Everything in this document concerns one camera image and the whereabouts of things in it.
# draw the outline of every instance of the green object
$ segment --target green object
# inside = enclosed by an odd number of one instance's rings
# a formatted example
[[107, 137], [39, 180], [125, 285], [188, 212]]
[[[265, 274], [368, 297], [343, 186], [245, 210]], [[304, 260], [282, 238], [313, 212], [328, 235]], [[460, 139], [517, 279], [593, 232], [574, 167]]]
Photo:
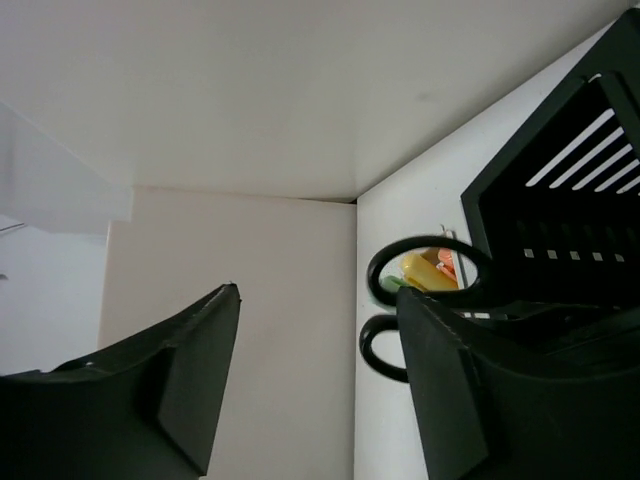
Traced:
[[[393, 275], [387, 275], [380, 281], [380, 286], [391, 293], [396, 293], [400, 289], [400, 287], [410, 287], [411, 285], [409, 285], [401, 278], [395, 277]], [[371, 298], [373, 300], [373, 303], [375, 303], [377, 306], [384, 308], [387, 312], [395, 313], [395, 307], [390, 307], [378, 302], [373, 295], [371, 296]]]

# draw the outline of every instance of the black plastic object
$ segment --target black plastic object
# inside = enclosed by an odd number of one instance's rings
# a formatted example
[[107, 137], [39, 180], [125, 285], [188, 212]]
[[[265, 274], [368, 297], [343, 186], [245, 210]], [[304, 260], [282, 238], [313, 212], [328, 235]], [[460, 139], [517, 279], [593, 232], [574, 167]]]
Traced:
[[640, 10], [604, 34], [462, 195], [517, 298], [633, 306], [640, 269]]
[[[571, 318], [576, 322], [591, 322], [604, 316], [611, 309], [593, 306], [535, 303], [516, 298], [511, 290], [512, 281], [501, 277], [495, 263], [477, 248], [466, 243], [442, 236], [423, 235], [399, 240], [387, 245], [376, 253], [367, 268], [367, 285], [371, 295], [381, 304], [395, 306], [397, 293], [385, 290], [380, 284], [380, 274], [385, 266], [398, 255], [417, 248], [440, 247], [464, 254], [476, 265], [478, 272], [475, 282], [462, 290], [427, 292], [432, 300], [459, 312], [486, 312], [490, 319], [482, 319], [482, 325], [496, 332], [520, 335], [527, 339], [537, 339], [552, 332], [560, 333], [557, 318]], [[373, 350], [374, 339], [383, 332], [398, 330], [395, 315], [375, 315], [360, 330], [359, 348], [364, 361], [375, 371], [392, 380], [408, 382], [403, 368], [390, 365], [379, 358]]]
[[0, 478], [206, 475], [239, 308], [225, 285], [53, 372], [0, 377]]
[[[612, 311], [603, 309], [584, 309], [573, 306], [561, 307], [556, 306], [539, 313], [522, 317], [518, 319], [469, 319], [474, 321], [483, 328], [490, 329], [497, 335], [509, 339], [516, 339], [523, 346], [529, 346], [540, 352], [550, 350], [554, 345], [557, 348], [567, 347], [573, 348], [567, 340], [566, 335], [571, 332], [579, 332], [583, 334], [586, 329], [586, 335], [594, 338], [595, 334], [600, 332], [601, 328], [594, 326], [596, 322], [610, 316]], [[398, 317], [391, 314], [374, 315], [365, 322], [360, 330], [358, 346], [360, 354], [367, 365], [391, 380], [397, 382], [409, 383], [406, 368], [396, 367], [385, 362], [378, 357], [373, 349], [373, 341], [384, 332], [398, 331]]]
[[639, 309], [523, 345], [401, 288], [398, 323], [430, 480], [638, 478]]

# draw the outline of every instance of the scissors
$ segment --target scissors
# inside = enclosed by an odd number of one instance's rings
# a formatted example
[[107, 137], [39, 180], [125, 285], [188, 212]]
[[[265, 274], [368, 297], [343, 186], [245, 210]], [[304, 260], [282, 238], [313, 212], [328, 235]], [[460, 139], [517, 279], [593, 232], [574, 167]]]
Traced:
[[[500, 324], [518, 324], [519, 332], [540, 330], [542, 323], [550, 325], [559, 316], [571, 316], [576, 312], [593, 312], [598, 307], [591, 305], [569, 305], [543, 302], [532, 302], [517, 298], [511, 288], [512, 282], [501, 274], [495, 261], [471, 245], [436, 235], [422, 235], [410, 237], [391, 243], [376, 253], [367, 268], [367, 285], [374, 299], [382, 306], [395, 307], [397, 292], [386, 290], [380, 284], [380, 275], [384, 267], [395, 259], [411, 250], [436, 247], [448, 248], [452, 252], [462, 254], [471, 260], [477, 269], [477, 277], [472, 285], [462, 290], [424, 292], [424, 295], [437, 300], [444, 306], [456, 312], [488, 313], [491, 318], [500, 315], [501, 318], [517, 320], [499, 320], [492, 322], [492, 327], [502, 328]], [[505, 330], [515, 331], [509, 325]], [[360, 331], [359, 347], [365, 362], [378, 373], [393, 380], [407, 383], [407, 371], [395, 367], [381, 360], [373, 351], [373, 339], [385, 331], [398, 330], [395, 315], [376, 315], [370, 318]]]

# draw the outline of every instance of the black plastic organizer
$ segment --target black plastic organizer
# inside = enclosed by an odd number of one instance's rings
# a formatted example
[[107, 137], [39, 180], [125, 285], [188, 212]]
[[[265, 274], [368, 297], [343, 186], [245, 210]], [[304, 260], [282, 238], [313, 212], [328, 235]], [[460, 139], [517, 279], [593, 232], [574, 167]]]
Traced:
[[640, 10], [627, 11], [462, 195], [473, 244], [535, 302], [640, 303]]

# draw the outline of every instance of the yellow object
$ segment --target yellow object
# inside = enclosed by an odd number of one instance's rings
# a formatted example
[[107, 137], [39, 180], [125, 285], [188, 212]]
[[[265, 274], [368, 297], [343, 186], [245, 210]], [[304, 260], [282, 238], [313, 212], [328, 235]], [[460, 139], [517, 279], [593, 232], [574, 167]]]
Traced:
[[432, 292], [458, 290], [458, 284], [417, 253], [402, 257], [400, 268], [408, 283]]

